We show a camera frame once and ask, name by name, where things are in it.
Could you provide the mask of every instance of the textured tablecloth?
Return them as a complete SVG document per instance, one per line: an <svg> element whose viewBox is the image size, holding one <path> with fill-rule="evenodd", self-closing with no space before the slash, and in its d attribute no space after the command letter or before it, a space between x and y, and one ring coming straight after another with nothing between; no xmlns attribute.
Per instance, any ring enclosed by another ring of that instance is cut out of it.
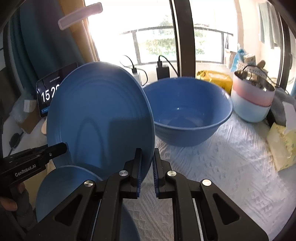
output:
<svg viewBox="0 0 296 241"><path fill-rule="evenodd" d="M296 165L279 173L266 142L269 127L251 124L235 113L215 134L195 147L170 146L156 138L163 160L188 179L212 180L244 210L272 240L296 206ZM155 197L152 167L138 200L125 199L142 241L173 240L170 199Z"/></svg>

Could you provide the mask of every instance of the yellow curtain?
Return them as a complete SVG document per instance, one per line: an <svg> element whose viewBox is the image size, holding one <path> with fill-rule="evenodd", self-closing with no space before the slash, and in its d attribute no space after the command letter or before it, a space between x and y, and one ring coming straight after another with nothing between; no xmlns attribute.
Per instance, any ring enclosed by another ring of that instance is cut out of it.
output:
<svg viewBox="0 0 296 241"><path fill-rule="evenodd" d="M84 0L59 0L59 4L65 15L68 15L79 8L85 7ZM87 63L99 61L96 56L95 47L89 31L88 20L84 19L80 23L73 24L70 29L84 60Z"/></svg>

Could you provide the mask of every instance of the metal bolt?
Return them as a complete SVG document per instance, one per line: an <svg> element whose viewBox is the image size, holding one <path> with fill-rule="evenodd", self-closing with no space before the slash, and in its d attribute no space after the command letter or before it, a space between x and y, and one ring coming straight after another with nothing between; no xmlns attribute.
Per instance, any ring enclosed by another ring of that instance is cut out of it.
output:
<svg viewBox="0 0 296 241"><path fill-rule="evenodd" d="M87 180L84 182L84 185L88 188L91 187L93 184L94 184L94 182L92 180Z"/></svg>
<svg viewBox="0 0 296 241"><path fill-rule="evenodd" d="M128 171L122 170L122 171L119 172L119 175L122 176L122 177L125 177L125 176L128 175Z"/></svg>
<svg viewBox="0 0 296 241"><path fill-rule="evenodd" d="M174 177L176 175L177 175L177 173L175 171L168 171L168 176Z"/></svg>
<svg viewBox="0 0 296 241"><path fill-rule="evenodd" d="M205 185L205 186L211 186L212 182L209 179L204 179L202 181L202 184Z"/></svg>

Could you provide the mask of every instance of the digital clock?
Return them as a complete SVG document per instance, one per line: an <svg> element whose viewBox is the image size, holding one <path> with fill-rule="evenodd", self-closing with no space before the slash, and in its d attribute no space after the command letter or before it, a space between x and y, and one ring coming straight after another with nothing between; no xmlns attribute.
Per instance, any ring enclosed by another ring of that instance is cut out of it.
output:
<svg viewBox="0 0 296 241"><path fill-rule="evenodd" d="M47 116L50 102L64 78L77 68L72 63L40 79L36 83L38 107L41 117Z"/></svg>

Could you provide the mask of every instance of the dark blue curtain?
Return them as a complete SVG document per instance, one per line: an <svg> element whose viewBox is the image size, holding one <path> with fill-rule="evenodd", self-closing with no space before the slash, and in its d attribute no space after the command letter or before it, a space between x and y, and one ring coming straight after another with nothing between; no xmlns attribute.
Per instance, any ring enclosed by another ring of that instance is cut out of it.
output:
<svg viewBox="0 0 296 241"><path fill-rule="evenodd" d="M58 0L26 0L10 20L16 69L24 88L36 97L36 81L77 62L84 64L69 29L60 30Z"/></svg>

